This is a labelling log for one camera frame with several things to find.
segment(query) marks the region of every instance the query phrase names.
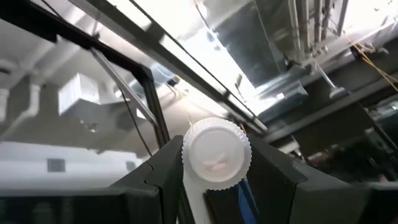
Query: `white plastic cap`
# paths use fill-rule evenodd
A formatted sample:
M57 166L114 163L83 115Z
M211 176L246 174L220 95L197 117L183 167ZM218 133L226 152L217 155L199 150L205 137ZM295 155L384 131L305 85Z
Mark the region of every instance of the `white plastic cap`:
M187 174L207 189L227 189L249 170L249 139L230 121L203 119L184 136L182 162Z

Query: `white wall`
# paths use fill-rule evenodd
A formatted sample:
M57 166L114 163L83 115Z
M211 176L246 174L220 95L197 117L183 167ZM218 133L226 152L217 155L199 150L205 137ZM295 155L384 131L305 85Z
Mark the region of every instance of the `white wall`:
M47 172L47 159L64 159L66 172ZM126 162L139 166L131 152L3 142L0 144L0 189L72 189L107 187L128 173Z

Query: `ceiling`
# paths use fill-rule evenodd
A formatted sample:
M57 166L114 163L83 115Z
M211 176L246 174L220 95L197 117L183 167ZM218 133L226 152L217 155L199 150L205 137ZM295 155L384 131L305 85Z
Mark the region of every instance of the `ceiling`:
M67 0L47 1L64 17L70 16L72 10L76 11L76 7ZM39 0L35 0L34 2L45 7ZM137 2L174 37L178 37L179 41L183 42L189 40L195 35L197 30L205 26L192 0L141 0ZM342 2L343 0L335 1L335 6L331 10L331 19L333 21L339 21ZM302 38L304 32L302 29L304 25L302 20L303 7L300 3L301 1L297 1L298 23L301 27L300 43L301 46L303 46L305 44ZM206 22L210 27L214 27L217 30L217 27L222 26L227 18L231 17L232 14L248 4L254 4L254 1L203 1L203 5L206 8ZM303 48L295 49L292 41L293 35L289 13L289 1L258 0L256 4L261 15L263 15L261 19L267 31L266 38L268 38L264 44L265 47L259 50L270 52L272 51L270 50L270 45L275 44L275 46L288 57L294 58L293 55L295 55L298 50L303 52ZM359 5L366 7L357 10ZM310 46L314 50L322 49L322 47L327 46L327 50L319 56L316 56L315 59L318 60L325 69L329 67L329 70L347 63L352 57L350 57L349 54L344 54L345 50L348 48L348 39L345 36L336 37L329 31L325 40L317 44L314 43L314 1L308 0L308 6L310 14L310 25L308 30ZM395 23L392 22L394 21L395 12L392 11L392 7L389 6L388 1L382 1L382 3L378 3L377 6L375 6L374 1L370 0L350 0L343 30L345 30L346 35L350 36L353 41L361 40L362 42L368 41L382 44L392 39L397 35L397 29L395 29ZM92 32L95 28L95 20L84 15L84 13L80 15L80 19L76 19L79 14L81 14L81 12L78 11L73 14L76 20L75 25L86 32ZM383 29L381 29L380 32L374 32L378 27L383 26L383 21L385 21ZM329 28L335 29L335 25L330 22ZM262 27L258 27L258 29L262 32L262 35L264 35ZM96 31L100 32L101 41L128 57L131 57L133 60L145 66L150 66L155 63L150 57L118 37L107 27L98 24L96 26ZM260 41L265 41L263 37L256 38L257 40L260 39ZM89 52L64 40L61 40L57 45L48 43L46 40L42 40L2 20L0 20L0 40L0 67L7 68L11 71L23 67L24 69L26 68L24 74L29 74L33 77L40 77L43 74L48 76L46 81L47 88L42 89L41 92L39 114L17 128L15 133L6 139L7 141L87 147L101 150L134 151L137 153L138 157L147 156L136 129L130 132L121 130L102 132L99 130L97 133L92 133L76 118L59 117L57 111L57 90L77 73L82 73L96 80L102 88L107 90L110 95L114 96L114 82ZM42 46L47 46L50 50L41 57L36 56L37 60L33 63L32 67L26 67L25 63L32 62L32 60L29 59L35 57L34 53L37 53L37 50ZM310 53L311 52L305 55L303 52L300 61L303 63L310 63L313 60L310 58ZM231 55L232 61L235 61L240 66L239 60L237 60L233 54ZM128 71L116 66L115 68L128 82L134 79ZM268 78L262 79L262 82L265 83L278 75L280 75L280 73L270 75ZM7 109L7 121L4 124L0 124L0 130L4 130L12 123L16 116L27 107L29 103L29 94L27 91L28 82L23 75L18 79L13 79L9 75L0 73L0 88L12 88ZM177 88L179 91L189 89L189 93L179 93L178 90L175 90L177 93L174 93L164 86L158 89L158 94L162 98L161 103L164 106L164 116L170 136L185 134L190 126L190 119L196 121L198 119L214 116L214 111L209 112L204 109L210 108L208 104L211 102L208 98L197 93L186 84L185 86L181 85ZM221 109L219 113L217 113L217 115L225 114L226 111ZM142 120L140 130L144 133L149 147L153 150L157 149L154 132L149 122Z

